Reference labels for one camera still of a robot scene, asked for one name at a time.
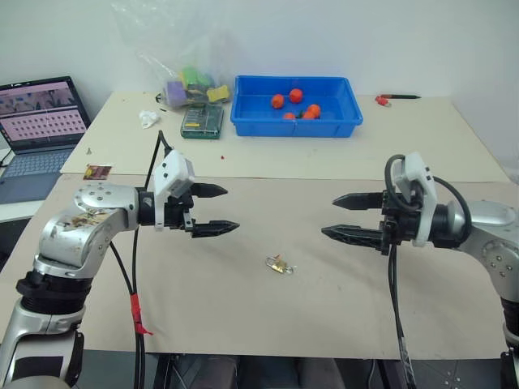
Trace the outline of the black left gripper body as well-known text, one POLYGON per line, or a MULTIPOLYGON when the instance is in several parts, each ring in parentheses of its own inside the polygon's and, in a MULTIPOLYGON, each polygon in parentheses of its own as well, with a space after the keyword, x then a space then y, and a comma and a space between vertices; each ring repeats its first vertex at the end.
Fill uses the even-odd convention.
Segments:
POLYGON ((164 226, 169 229, 192 232, 194 229, 194 221, 191 217, 191 209, 193 207, 194 200, 190 190, 178 198, 170 195, 165 202, 164 226))

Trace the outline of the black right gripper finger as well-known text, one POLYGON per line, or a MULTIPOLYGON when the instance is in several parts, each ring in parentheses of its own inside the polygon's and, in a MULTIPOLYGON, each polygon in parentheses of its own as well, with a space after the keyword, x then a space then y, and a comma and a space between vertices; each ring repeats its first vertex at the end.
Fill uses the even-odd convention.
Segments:
POLYGON ((347 210, 360 211, 381 209, 384 201, 383 192, 350 193, 334 199, 332 204, 347 210))
POLYGON ((379 230, 363 229, 359 226, 337 224, 323 227, 321 233, 333 240, 353 246, 364 246, 375 250, 383 247, 383 234, 379 230))

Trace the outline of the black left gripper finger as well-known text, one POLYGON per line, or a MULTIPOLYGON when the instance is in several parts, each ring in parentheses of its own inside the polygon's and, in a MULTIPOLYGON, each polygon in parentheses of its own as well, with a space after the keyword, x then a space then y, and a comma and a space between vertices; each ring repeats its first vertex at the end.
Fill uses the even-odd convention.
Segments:
POLYGON ((192 238, 216 237, 225 233, 230 233, 240 226, 229 220, 210 220, 208 223, 194 223, 191 230, 192 238))
POLYGON ((191 186, 190 191, 192 196, 201 199, 215 198, 228 193, 228 190, 225 188, 209 183, 194 183, 191 186))

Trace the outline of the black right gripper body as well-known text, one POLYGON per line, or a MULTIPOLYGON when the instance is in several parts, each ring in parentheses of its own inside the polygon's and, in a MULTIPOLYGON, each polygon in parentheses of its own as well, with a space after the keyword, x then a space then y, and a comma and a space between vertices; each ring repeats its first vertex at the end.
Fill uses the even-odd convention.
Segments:
POLYGON ((382 232, 380 253, 388 255, 390 246, 414 240, 418 233, 420 211, 406 211, 391 199, 387 190, 382 192, 381 213, 384 219, 379 227, 382 232))

